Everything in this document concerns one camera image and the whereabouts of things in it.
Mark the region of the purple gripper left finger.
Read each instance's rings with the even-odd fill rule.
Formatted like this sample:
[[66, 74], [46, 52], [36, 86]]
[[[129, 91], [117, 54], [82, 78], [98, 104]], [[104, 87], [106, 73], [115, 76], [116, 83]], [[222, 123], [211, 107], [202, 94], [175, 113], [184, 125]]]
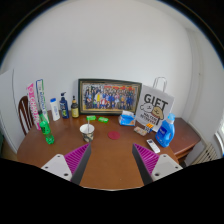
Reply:
[[66, 155], [56, 154], [42, 169], [79, 185], [90, 155], [91, 144], [87, 143]]

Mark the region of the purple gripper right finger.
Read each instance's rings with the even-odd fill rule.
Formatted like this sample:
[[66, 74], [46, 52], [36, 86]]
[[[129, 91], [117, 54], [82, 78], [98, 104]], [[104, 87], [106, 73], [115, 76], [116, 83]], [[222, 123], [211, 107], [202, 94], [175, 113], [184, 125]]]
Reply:
[[138, 144], [132, 146], [132, 154], [145, 185], [182, 169], [169, 155], [158, 155]]

